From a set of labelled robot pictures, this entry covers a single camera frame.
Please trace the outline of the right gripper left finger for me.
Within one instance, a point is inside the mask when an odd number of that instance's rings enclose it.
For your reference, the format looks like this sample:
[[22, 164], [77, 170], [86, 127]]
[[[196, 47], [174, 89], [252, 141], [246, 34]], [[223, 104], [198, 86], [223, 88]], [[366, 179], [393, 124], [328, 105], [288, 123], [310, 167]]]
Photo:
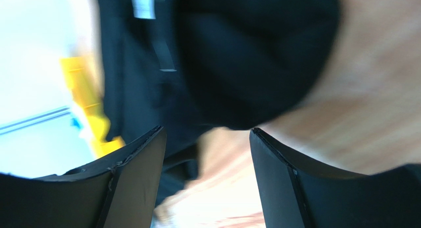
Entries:
[[63, 175], [0, 176], [3, 228], [148, 228], [166, 149], [155, 127]]

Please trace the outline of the black t shirt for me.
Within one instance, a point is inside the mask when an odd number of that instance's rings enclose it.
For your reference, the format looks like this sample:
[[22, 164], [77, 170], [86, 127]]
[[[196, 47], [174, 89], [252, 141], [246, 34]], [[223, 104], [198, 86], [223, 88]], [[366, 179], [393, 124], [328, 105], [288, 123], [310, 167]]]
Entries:
[[156, 204], [198, 177], [197, 140], [296, 108], [319, 78], [339, 0], [97, 0], [107, 140], [160, 125]]

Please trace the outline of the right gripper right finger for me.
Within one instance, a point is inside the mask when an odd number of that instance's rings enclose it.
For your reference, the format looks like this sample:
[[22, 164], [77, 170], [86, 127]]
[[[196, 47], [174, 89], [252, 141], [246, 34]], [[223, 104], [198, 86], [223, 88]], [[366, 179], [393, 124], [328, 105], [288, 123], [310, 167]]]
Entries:
[[268, 228], [421, 225], [420, 164], [364, 175], [315, 160], [259, 128], [250, 144]]

